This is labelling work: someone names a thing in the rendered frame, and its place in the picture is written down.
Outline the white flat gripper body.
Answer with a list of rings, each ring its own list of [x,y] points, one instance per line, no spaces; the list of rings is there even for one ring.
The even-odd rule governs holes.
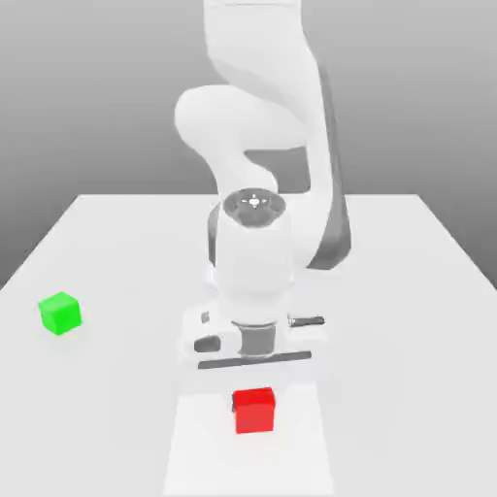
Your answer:
[[[261,387],[280,388],[316,381],[326,374],[327,338],[291,336],[271,354],[248,356],[240,343],[222,336],[184,340],[179,346],[179,389],[183,393],[221,393]]]

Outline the small red cube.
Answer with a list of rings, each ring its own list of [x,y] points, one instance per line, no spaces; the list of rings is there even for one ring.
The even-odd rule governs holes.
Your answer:
[[[276,397],[271,387],[236,390],[232,394],[232,413],[237,434],[274,430]]]

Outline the small green cube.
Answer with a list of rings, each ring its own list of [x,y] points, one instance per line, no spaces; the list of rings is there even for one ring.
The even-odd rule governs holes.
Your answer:
[[[63,335],[83,323],[78,300],[65,292],[51,295],[38,307],[44,327],[54,335]]]

